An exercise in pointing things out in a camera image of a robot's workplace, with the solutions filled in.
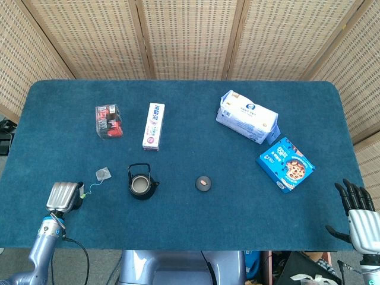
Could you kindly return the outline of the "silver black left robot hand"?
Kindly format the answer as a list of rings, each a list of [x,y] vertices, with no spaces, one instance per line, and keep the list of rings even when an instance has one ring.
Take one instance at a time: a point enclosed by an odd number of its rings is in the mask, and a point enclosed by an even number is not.
[[[63,219],[65,214],[82,206],[83,193],[83,182],[56,182],[50,192],[46,208],[55,217]]]

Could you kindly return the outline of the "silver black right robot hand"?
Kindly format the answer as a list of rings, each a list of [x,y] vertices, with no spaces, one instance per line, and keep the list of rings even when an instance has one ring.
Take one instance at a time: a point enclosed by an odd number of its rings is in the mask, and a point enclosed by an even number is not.
[[[362,255],[380,255],[380,213],[375,211],[370,193],[347,179],[334,186],[341,197],[349,234],[340,233],[326,225],[328,233],[351,244]]]

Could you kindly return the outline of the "tea bag with string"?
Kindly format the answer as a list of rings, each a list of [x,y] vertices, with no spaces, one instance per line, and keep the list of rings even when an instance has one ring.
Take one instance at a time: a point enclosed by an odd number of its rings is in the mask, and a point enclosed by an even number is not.
[[[88,189],[86,189],[85,185],[79,187],[80,198],[84,199],[86,196],[91,195],[92,194],[92,188],[94,188],[95,186],[100,186],[105,180],[110,179],[111,177],[112,177],[112,175],[110,174],[108,167],[104,167],[102,169],[97,170],[96,171],[96,178],[97,178],[96,183],[92,183],[88,187]]]

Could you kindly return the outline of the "black cloth with white ribbon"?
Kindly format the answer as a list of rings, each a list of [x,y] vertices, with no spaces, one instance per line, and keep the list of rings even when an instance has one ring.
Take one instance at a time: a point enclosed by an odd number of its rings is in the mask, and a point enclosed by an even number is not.
[[[317,274],[334,280],[338,285],[343,285],[341,278],[327,271],[325,268],[312,261],[300,252],[292,252],[284,266],[282,274],[274,285],[300,285],[299,281],[293,281],[290,277],[296,274],[307,274],[315,277]]]

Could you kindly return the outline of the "black equipment on floor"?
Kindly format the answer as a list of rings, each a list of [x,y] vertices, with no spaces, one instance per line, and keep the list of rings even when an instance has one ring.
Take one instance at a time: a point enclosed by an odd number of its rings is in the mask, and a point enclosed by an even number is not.
[[[7,156],[15,136],[17,124],[13,121],[3,118],[0,120],[0,156]]]

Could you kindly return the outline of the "clear box of red capsules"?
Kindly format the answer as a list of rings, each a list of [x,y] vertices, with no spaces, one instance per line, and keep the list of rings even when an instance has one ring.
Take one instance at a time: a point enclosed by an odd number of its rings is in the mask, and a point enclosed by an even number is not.
[[[106,104],[95,107],[96,132],[102,139],[119,138],[124,132],[122,119],[117,104]]]

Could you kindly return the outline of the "blue cookie box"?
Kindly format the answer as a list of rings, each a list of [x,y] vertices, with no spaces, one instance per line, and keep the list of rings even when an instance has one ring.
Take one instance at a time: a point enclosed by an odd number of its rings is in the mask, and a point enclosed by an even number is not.
[[[294,190],[315,170],[315,166],[287,137],[262,153],[256,162],[284,193]]]

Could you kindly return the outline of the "white pink toothpaste box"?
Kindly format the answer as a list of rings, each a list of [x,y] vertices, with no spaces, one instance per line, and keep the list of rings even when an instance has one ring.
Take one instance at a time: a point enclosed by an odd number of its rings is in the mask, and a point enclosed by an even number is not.
[[[145,150],[159,150],[165,104],[150,103],[147,121],[142,140],[142,148]]]

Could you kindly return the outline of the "blue packet on floor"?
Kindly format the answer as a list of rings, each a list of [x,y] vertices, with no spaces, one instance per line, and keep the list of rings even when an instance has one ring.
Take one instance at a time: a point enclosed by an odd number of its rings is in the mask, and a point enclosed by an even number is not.
[[[261,251],[244,251],[246,279],[252,280],[260,268]]]

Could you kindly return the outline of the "blue felt table cover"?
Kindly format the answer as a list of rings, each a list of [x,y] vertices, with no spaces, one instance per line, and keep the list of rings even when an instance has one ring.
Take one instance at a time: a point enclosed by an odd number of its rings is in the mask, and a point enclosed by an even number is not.
[[[315,171],[285,194],[256,159],[257,144],[216,121],[234,90],[278,113],[278,124]],[[142,147],[150,103],[165,104],[159,150]],[[102,139],[95,107],[117,104],[123,136]],[[148,163],[160,182],[150,199],[129,191],[128,166]],[[327,81],[46,80],[28,92],[0,178],[0,247],[30,247],[55,182],[97,182],[65,218],[86,248],[165,250],[349,250],[334,184],[362,183],[343,107]],[[208,176],[207,192],[195,187]]]

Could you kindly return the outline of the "blue-grey robot torso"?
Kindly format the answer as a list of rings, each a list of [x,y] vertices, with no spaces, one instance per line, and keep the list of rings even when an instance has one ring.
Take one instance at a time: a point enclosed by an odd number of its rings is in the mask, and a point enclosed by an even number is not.
[[[244,285],[242,251],[124,250],[117,285]]]

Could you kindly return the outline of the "black lid with orange knob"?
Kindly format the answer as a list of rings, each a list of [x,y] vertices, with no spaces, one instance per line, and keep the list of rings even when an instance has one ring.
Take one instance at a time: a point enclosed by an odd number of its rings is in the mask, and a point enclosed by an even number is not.
[[[201,192],[207,192],[211,189],[212,182],[208,176],[199,176],[195,181],[195,187]]]

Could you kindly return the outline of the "white blue tissue pack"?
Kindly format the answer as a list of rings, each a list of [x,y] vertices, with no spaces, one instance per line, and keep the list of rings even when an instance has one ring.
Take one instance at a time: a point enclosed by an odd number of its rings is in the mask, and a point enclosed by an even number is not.
[[[240,135],[262,144],[272,144],[281,134],[278,113],[230,90],[220,99],[216,121]]]

